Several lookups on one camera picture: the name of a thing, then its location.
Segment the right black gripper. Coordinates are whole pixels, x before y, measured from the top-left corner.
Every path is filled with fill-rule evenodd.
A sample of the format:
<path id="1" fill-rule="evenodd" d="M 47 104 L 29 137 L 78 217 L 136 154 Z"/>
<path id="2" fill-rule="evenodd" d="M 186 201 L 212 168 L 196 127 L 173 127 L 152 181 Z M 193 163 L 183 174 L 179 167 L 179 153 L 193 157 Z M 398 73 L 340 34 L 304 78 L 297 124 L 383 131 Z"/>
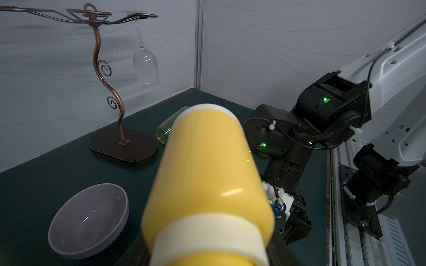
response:
<path id="1" fill-rule="evenodd" d="M 283 240 L 286 245 L 307 237 L 312 229 L 312 223 L 307 216 L 305 198 L 294 194 L 291 215 L 288 220 L 275 217 L 275 229 L 272 238 Z"/>

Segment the yellow pencil sharpener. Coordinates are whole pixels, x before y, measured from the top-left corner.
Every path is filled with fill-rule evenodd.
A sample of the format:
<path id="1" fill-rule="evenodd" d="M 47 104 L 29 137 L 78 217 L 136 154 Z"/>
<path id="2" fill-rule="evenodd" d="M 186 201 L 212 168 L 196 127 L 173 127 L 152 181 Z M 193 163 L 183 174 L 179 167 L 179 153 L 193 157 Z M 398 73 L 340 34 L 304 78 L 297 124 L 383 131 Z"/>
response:
<path id="1" fill-rule="evenodd" d="M 142 235 L 152 266 L 267 266 L 275 219 L 236 116 L 199 104 L 175 120 Z"/>

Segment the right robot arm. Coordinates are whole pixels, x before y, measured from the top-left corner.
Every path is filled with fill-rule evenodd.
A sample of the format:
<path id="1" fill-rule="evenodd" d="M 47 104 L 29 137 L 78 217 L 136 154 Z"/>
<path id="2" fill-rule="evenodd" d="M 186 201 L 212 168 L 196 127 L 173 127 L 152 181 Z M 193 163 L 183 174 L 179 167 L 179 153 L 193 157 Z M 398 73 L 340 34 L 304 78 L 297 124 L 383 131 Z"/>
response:
<path id="1" fill-rule="evenodd" d="M 296 188 L 314 150 L 331 150 L 362 134 L 372 114 L 426 75 L 426 21 L 399 33 L 377 51 L 327 73 L 308 86 L 291 111 L 260 105 L 243 130 L 251 152 L 267 160 L 262 175 L 273 209 L 275 236 L 290 244 L 307 237 L 312 224 Z M 380 238 L 376 201 L 408 187 L 426 158 L 426 93 L 355 155 L 356 170 L 340 185 L 343 219 Z"/>

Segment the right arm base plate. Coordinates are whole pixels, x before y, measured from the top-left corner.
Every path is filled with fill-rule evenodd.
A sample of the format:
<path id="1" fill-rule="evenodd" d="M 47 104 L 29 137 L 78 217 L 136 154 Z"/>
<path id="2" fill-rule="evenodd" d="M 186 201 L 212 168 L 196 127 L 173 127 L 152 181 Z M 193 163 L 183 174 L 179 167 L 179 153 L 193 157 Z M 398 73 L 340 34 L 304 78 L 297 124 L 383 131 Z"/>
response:
<path id="1" fill-rule="evenodd" d="M 376 211 L 376 206 L 366 206 L 366 204 L 359 203 L 356 199 L 352 199 L 345 191 L 347 182 L 352 178 L 355 172 L 345 165 L 339 165 L 338 173 L 340 178 L 340 192 L 342 200 L 343 220 L 346 223 L 357 227 L 360 231 L 369 234 L 372 237 L 380 239 L 383 236 L 380 221 L 378 216 L 375 217 L 372 224 L 373 231 L 370 230 L 368 221 L 370 216 Z"/>

